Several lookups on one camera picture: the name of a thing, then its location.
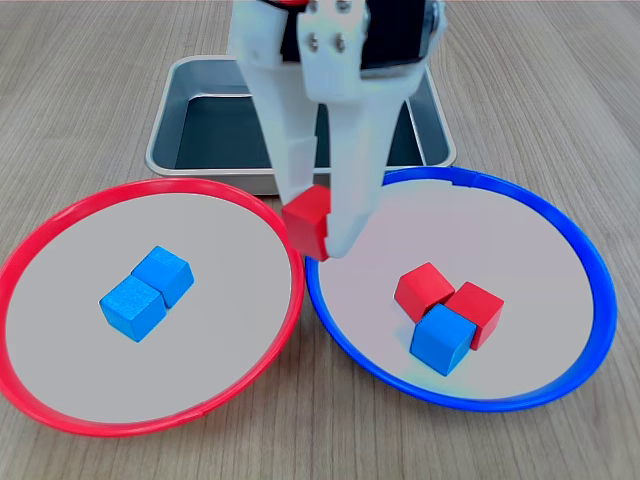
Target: stainless steel tray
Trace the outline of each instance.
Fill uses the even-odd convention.
[[[326,110],[318,116],[315,182],[329,183]],[[404,106],[387,169],[448,166],[455,148],[428,69]],[[160,102],[146,154],[166,177],[202,177],[254,195],[277,188],[251,94],[230,56],[194,56],[175,63]]]

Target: wood grain surface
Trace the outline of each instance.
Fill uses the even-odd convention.
[[[167,70],[225,53],[230,18],[228,1],[0,1],[0,261],[70,203],[151,177]],[[639,478],[640,3],[455,2],[448,18],[432,68],[457,165],[553,202],[613,275],[619,326],[598,373],[532,411],[450,411],[359,368],[307,299],[277,362],[181,428],[76,437],[0,398],[0,478]]]

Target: tray rim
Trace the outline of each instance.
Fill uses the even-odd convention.
[[[62,414],[27,390],[17,376],[6,348],[6,322],[15,287],[31,261],[59,234],[81,220],[113,205],[156,194],[198,194],[239,205],[267,223],[285,247],[291,268],[291,297],[282,326],[260,360],[229,388],[215,397],[176,414],[142,422],[116,424],[93,422]],[[226,404],[253,384],[280,355],[298,323],[304,301],[304,267],[300,254],[289,243],[280,216],[257,197],[233,186],[198,178],[154,178],[118,185],[90,195],[53,215],[29,234],[0,269],[0,392],[16,408],[39,423],[92,437],[127,437],[156,433],[205,416]]]
[[[589,279],[594,302],[594,319],[589,339],[578,359],[558,378],[536,390],[489,400],[444,395],[401,380],[370,361],[342,333],[324,301],[318,262],[305,258],[307,290],[327,332],[356,363],[379,380],[419,400],[455,410],[504,413],[527,410],[558,400],[582,386],[600,368],[611,350],[617,328],[618,307],[613,280],[600,253],[582,230],[558,208],[533,192],[492,175],[460,167],[418,167],[396,170],[385,175],[383,185],[411,180],[444,180],[455,186],[480,188],[500,193],[532,208],[565,237],[576,252]]]
[[[167,105],[169,90],[172,85],[173,79],[175,77],[175,73],[181,66],[191,63],[191,62],[199,62],[199,61],[235,61],[235,57],[233,55],[191,55],[188,57],[181,58],[171,65],[169,68],[169,73],[167,75],[167,79],[165,81],[164,89],[162,92],[162,98],[160,100],[160,104],[158,106],[158,110],[156,112],[156,116],[153,122],[153,127],[151,129],[151,135],[149,137],[149,142],[147,144],[147,148],[145,151],[145,164],[149,170],[151,170],[156,175],[160,175],[163,177],[207,177],[207,178],[220,178],[223,180],[225,177],[268,177],[273,176],[272,168],[196,168],[196,169],[172,169],[165,168],[158,165],[153,159],[153,149],[157,143],[158,134],[160,131],[160,125],[162,123],[162,118],[164,117],[164,112]],[[434,165],[436,167],[448,167],[452,165],[457,158],[457,149],[455,143],[453,142],[451,130],[449,129],[449,125],[445,119],[444,112],[442,110],[442,104],[440,102],[440,98],[436,89],[436,86],[433,81],[433,76],[431,74],[431,70],[429,69],[429,65],[425,67],[425,76],[427,81],[429,82],[429,86],[433,93],[433,100],[436,106],[436,111],[438,113],[438,120],[442,125],[442,130],[445,136],[445,141],[449,148],[449,155],[447,159],[438,164]],[[251,97],[251,93],[241,93],[241,94],[203,94],[196,95],[193,98],[197,97]],[[409,110],[409,117],[411,118],[411,125],[413,128],[414,136],[416,137],[416,143],[418,146],[418,150],[420,152],[420,157],[424,164],[424,146],[420,141],[420,136],[418,135],[417,127],[415,124],[414,114],[411,107],[411,102],[407,102],[407,107]],[[387,171],[395,171],[398,168],[421,168],[424,165],[418,166],[405,166],[405,167],[387,167]],[[331,173],[331,168],[314,168],[314,175],[327,175]]]

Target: plate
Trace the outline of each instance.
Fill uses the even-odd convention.
[[[617,306],[607,267],[562,212],[504,180],[457,167],[388,173],[380,206],[343,259],[307,259],[328,332],[363,368],[445,407],[532,408],[585,382],[604,361]],[[401,275],[431,262],[457,289],[505,301],[497,329],[442,376],[409,353],[414,324],[393,299]]]
[[[195,284],[140,343],[100,299],[155,246]],[[45,222],[0,272],[0,388],[51,427],[152,433],[199,418],[250,385],[289,339],[302,260],[280,217],[213,181],[153,179],[88,197]]]

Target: wooden block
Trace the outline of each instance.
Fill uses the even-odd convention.
[[[331,191],[321,185],[312,186],[282,207],[289,241],[300,254],[319,262],[329,258],[324,240],[330,211]]]
[[[467,282],[445,305],[478,327],[471,342],[471,349],[478,350],[498,326],[504,301]]]
[[[158,290],[167,308],[173,308],[195,282],[189,264],[162,247],[155,247],[131,275]]]
[[[133,276],[100,300],[100,307],[109,324],[135,342],[144,339],[167,315],[160,292]]]
[[[455,288],[431,263],[404,274],[398,281],[394,298],[403,310],[418,323],[431,308],[444,303]]]
[[[466,318],[436,305],[416,325],[410,352],[447,376],[469,352],[476,326]]]

